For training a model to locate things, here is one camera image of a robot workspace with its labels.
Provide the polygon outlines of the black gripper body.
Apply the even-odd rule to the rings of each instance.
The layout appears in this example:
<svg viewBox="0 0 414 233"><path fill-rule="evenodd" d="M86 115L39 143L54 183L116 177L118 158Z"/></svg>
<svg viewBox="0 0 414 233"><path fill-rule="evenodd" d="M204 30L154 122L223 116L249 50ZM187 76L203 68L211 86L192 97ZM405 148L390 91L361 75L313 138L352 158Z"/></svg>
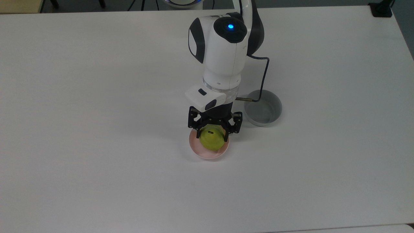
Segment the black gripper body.
<svg viewBox="0 0 414 233"><path fill-rule="evenodd" d="M229 125L233 103L220 105L200 113L199 122L213 125Z"/></svg>

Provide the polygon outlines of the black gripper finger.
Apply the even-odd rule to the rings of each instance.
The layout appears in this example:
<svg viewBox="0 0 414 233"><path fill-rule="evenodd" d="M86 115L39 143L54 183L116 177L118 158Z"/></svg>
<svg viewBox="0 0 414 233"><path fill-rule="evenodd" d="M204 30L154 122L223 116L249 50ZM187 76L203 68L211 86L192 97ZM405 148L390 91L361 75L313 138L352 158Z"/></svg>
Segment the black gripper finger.
<svg viewBox="0 0 414 233"><path fill-rule="evenodd" d="M205 127L205 113L200 112L194 106L189 107L188 128L196 131L196 138L201 136L202 128Z"/></svg>
<svg viewBox="0 0 414 233"><path fill-rule="evenodd" d="M230 113L225 118L222 118L222 128L225 130L224 142L229 140L230 134L238 134L243 123L243 113Z"/></svg>

